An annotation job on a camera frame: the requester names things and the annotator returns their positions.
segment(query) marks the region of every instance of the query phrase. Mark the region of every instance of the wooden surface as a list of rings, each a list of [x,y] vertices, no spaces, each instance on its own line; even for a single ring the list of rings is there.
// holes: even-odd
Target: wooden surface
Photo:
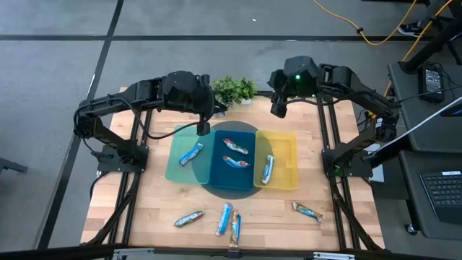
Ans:
[[[337,250],[334,213],[328,181],[323,174],[321,150],[323,142],[318,109],[314,105],[294,103],[288,106],[285,119],[270,114],[268,98],[257,97],[251,105],[238,105],[223,118],[213,117],[210,123],[243,121],[258,129],[292,131],[297,135],[299,188],[296,191],[261,189],[256,194],[237,200],[221,199],[200,185],[183,185],[165,179],[172,137],[149,140],[149,160],[136,200],[130,234],[133,246],[172,246],[197,248],[227,248],[230,225],[226,235],[217,237],[215,231],[223,204],[230,202],[242,216],[241,248],[278,248],[291,250]],[[328,128],[330,123],[326,108]],[[341,140],[348,142],[358,135],[352,104],[342,101],[336,105]],[[187,113],[154,112],[149,132],[166,134],[175,126],[197,121]],[[130,111],[114,115],[111,129],[124,138],[129,137],[133,115]],[[120,173],[110,173],[95,186],[82,242],[93,238],[112,214]],[[373,240],[383,246],[377,212],[370,187],[361,178],[350,178],[354,213]],[[325,215],[323,224],[295,212],[291,202],[299,202]],[[204,210],[205,216],[183,228],[173,223],[183,215]],[[117,241],[121,240],[125,216],[121,218]],[[344,218],[347,244],[351,247],[349,227]]]

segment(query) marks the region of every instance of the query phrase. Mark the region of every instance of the green plant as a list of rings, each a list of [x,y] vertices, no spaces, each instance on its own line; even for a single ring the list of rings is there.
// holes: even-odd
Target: green plant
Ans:
[[[223,77],[212,84],[215,98],[224,105],[232,105],[239,96],[240,82],[230,76]]]
[[[255,82],[252,79],[246,79],[243,77],[240,80],[239,90],[238,90],[238,97],[236,102],[241,103],[242,99],[250,100],[253,96],[257,93],[257,89],[255,86]]]

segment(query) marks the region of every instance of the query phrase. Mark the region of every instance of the black desk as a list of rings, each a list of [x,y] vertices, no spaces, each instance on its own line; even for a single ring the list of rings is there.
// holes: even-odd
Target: black desk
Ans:
[[[450,78],[462,84],[462,66],[444,65],[444,70]],[[398,64],[388,65],[390,79],[397,98],[403,99],[418,95],[417,74],[404,73]],[[443,80],[444,88],[449,86],[448,80]],[[457,97],[462,96],[462,88],[453,90]],[[407,129],[416,126],[434,112],[440,110],[453,99],[451,91],[445,91],[445,101],[440,104],[428,103],[418,97],[402,102],[401,115]],[[448,118],[435,116],[409,134],[412,149],[420,152],[461,152],[462,153],[462,117]]]
[[[427,238],[462,240],[462,225],[437,220],[420,179],[421,173],[462,170],[462,155],[402,151],[399,160],[411,197],[409,213],[414,227]]]

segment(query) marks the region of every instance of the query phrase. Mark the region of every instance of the desk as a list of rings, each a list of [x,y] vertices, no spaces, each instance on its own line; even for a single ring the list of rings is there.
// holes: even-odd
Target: desk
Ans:
[[[412,224],[427,238],[462,240],[462,225],[437,220],[420,179],[420,173],[462,169],[461,155],[402,151],[399,160],[412,198],[411,210],[416,212],[417,223],[413,220]]]
[[[180,248],[227,248],[230,242],[230,225],[226,235],[217,237],[215,231],[223,204],[230,202],[242,216],[240,247],[247,249],[282,250],[338,250],[334,213],[328,181],[323,174],[321,150],[323,141],[318,108],[301,103],[291,104],[285,119],[270,114],[271,102],[256,97],[250,105],[237,105],[222,118],[213,117],[211,125],[224,121],[243,121],[258,129],[291,131],[297,135],[299,188],[296,191],[261,189],[245,199],[222,199],[200,185],[183,185],[165,179],[172,137],[149,140],[149,159],[141,175],[138,198],[131,228],[131,246],[169,246]],[[350,102],[336,105],[341,140],[348,142],[357,135],[354,112]],[[196,116],[172,111],[155,112],[150,134],[161,135],[174,130],[176,125],[196,121]],[[110,129],[128,139],[133,115],[130,111],[114,115]],[[96,235],[114,210],[120,173],[109,173],[96,184],[82,242]],[[350,178],[354,212],[364,229],[379,246],[382,234],[370,187],[361,178]],[[300,202],[323,213],[322,225],[294,212],[290,203]],[[183,228],[173,227],[179,218],[196,210],[205,216]],[[116,241],[121,241],[122,216]],[[349,227],[344,218],[345,233]],[[351,238],[347,235],[347,245]]]
[[[462,66],[444,65],[444,70],[455,83],[462,83]],[[419,94],[417,74],[404,73],[399,64],[388,65],[388,72],[397,98],[403,99]],[[443,80],[444,88],[449,86],[448,80]],[[454,95],[462,96],[462,88],[454,89]],[[418,97],[401,103],[401,115],[407,129],[416,126],[434,112],[451,102],[450,91],[445,91],[445,101],[440,104],[428,103]],[[412,149],[420,152],[462,152],[462,119],[435,116],[409,134]]]

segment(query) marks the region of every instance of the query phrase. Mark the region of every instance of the plastic tray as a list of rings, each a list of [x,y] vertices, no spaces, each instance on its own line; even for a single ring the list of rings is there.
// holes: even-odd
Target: plastic tray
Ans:
[[[295,190],[298,188],[297,137],[293,133],[262,131],[256,133],[255,175],[253,184],[259,188]],[[273,155],[274,166],[267,185],[261,177],[268,163],[267,156]]]
[[[209,182],[210,162],[214,143],[214,130],[210,134],[197,136],[197,128],[190,126],[173,136],[172,147],[168,157],[165,178],[169,181],[189,184],[207,184]],[[201,151],[184,166],[180,165],[180,157],[191,151],[196,143],[203,144]]]
[[[246,148],[247,155],[232,151],[223,142],[229,138],[238,146]],[[229,156],[235,161],[243,160],[250,166],[243,169],[233,168],[228,165],[223,156]],[[253,188],[253,171],[255,167],[255,134],[241,131],[216,130],[212,164],[210,165],[209,184],[217,188],[250,190]]]

